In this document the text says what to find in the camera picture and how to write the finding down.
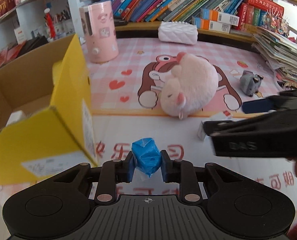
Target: crosshair marking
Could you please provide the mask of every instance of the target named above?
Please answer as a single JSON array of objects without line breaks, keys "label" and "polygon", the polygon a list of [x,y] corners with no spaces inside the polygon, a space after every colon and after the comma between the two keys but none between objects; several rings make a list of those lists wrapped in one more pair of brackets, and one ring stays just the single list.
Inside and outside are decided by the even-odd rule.
[{"label": "crosshair marking", "polygon": [[154,200],[148,197],[148,198],[144,199],[143,201],[145,201],[146,203],[151,203]]}]

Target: red heart print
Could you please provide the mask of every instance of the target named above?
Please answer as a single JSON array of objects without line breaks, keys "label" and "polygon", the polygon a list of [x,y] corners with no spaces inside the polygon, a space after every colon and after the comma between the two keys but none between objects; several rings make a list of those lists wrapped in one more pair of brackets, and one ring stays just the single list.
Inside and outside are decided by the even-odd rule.
[{"label": "red heart print", "polygon": [[124,75],[124,76],[129,76],[129,75],[131,75],[132,74],[132,70],[131,69],[128,69],[128,70],[126,70],[126,71],[122,71],[122,75]]},{"label": "red heart print", "polygon": [[125,103],[130,99],[130,97],[120,97],[121,102]]},{"label": "red heart print", "polygon": [[109,83],[109,88],[111,90],[115,90],[115,89],[119,89],[119,88],[123,87],[124,85],[125,85],[125,82],[124,81],[118,82],[117,80],[112,80]]}]

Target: white quilted pouch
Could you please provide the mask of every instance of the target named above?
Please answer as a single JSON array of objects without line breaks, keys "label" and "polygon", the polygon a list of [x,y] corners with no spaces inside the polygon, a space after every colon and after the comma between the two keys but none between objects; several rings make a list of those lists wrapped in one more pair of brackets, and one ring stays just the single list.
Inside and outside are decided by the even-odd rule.
[{"label": "white quilted pouch", "polygon": [[198,41],[198,28],[185,22],[161,22],[159,40],[194,45]]}]

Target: white sticker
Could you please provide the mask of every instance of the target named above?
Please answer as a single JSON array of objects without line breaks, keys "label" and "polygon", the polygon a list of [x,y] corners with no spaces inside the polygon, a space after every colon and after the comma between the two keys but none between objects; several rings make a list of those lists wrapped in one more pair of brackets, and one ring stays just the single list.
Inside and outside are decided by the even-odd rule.
[{"label": "white sticker", "polygon": [[21,165],[37,177],[58,174],[80,163],[89,163],[82,151],[47,157],[21,163]]},{"label": "white sticker", "polygon": [[84,147],[95,158],[93,122],[90,110],[84,99],[82,101]]}]

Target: pink cylindrical container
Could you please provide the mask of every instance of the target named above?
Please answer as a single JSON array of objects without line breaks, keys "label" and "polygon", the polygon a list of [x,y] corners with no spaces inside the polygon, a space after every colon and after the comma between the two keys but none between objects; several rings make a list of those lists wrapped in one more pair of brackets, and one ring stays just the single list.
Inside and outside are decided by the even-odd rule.
[{"label": "pink cylindrical container", "polygon": [[102,63],[118,55],[111,1],[93,3],[80,8],[90,61]]}]

